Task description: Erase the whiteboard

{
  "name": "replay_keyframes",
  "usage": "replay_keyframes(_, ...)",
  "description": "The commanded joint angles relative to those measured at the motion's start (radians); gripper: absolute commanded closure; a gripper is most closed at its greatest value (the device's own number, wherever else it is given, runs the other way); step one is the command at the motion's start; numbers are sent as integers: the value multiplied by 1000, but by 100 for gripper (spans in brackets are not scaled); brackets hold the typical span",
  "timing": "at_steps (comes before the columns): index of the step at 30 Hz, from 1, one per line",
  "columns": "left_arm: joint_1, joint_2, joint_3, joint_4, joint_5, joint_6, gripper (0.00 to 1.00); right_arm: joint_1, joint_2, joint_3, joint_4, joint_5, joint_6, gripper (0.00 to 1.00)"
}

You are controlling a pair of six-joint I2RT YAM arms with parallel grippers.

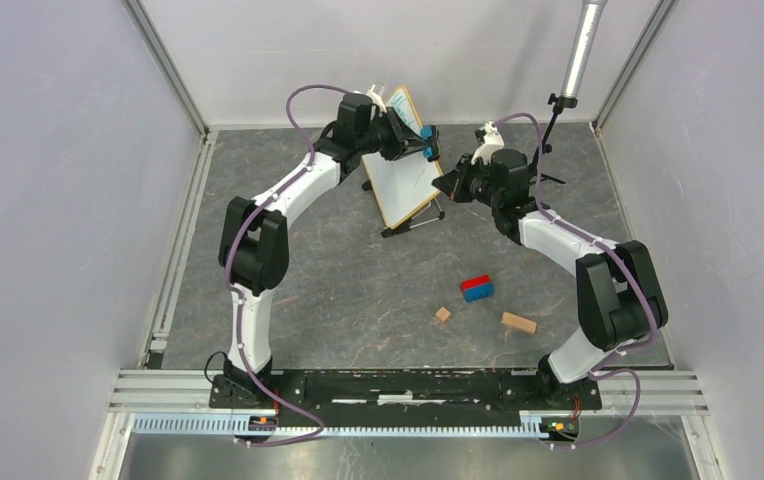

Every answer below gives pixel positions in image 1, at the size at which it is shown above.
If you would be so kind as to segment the blue whiteboard eraser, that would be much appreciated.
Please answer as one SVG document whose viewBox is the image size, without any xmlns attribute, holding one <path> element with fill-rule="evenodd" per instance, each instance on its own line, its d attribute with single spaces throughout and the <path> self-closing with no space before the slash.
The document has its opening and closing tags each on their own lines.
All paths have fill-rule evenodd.
<svg viewBox="0 0 764 480">
<path fill-rule="evenodd" d="M 435 125 L 424 125 L 420 131 L 421 138 L 425 141 L 423 156 L 429 161 L 437 161 L 440 158 L 439 130 Z"/>
</svg>

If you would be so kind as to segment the small wood-framed whiteboard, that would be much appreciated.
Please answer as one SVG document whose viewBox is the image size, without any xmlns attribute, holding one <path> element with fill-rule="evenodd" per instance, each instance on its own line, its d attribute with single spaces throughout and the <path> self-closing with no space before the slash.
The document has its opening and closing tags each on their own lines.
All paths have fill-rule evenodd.
<svg viewBox="0 0 764 480">
<path fill-rule="evenodd" d="M 369 190 L 373 193 L 385 236 L 411 228 L 412 221 L 439 195 L 432 181 L 443 174 L 438 161 L 428 161 L 422 151 L 399 160 L 385 160 L 379 153 L 363 157 Z"/>
</svg>

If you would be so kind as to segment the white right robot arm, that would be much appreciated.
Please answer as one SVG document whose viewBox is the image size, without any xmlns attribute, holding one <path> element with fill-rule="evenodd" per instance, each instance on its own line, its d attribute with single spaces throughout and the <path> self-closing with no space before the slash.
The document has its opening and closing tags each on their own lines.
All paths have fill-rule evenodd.
<svg viewBox="0 0 764 480">
<path fill-rule="evenodd" d="M 608 361 L 654 342 L 668 310 L 646 245 L 617 243 L 566 221 L 532 193 L 535 176 L 523 153 L 504 148 L 489 162 L 462 157 L 432 184 L 456 203 L 488 206 L 501 234 L 572 274 L 579 326 L 542 358 L 535 382 L 538 400 L 560 408 Z"/>
</svg>

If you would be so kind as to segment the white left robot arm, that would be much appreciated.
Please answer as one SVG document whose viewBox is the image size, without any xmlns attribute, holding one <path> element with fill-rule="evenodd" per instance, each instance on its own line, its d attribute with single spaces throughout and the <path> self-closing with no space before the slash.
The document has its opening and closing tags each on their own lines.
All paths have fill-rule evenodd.
<svg viewBox="0 0 764 480">
<path fill-rule="evenodd" d="M 411 127 L 369 93 L 345 92 L 336 118 L 309 141 L 303 160 L 273 187 L 227 206 L 218 262 L 233 303 L 233 339 L 223 366 L 233 392 L 248 407 L 272 394 L 269 323 L 272 294 L 290 263 L 289 229 L 319 197 L 340 185 L 364 156 L 398 161 L 440 156 L 435 126 Z"/>
</svg>

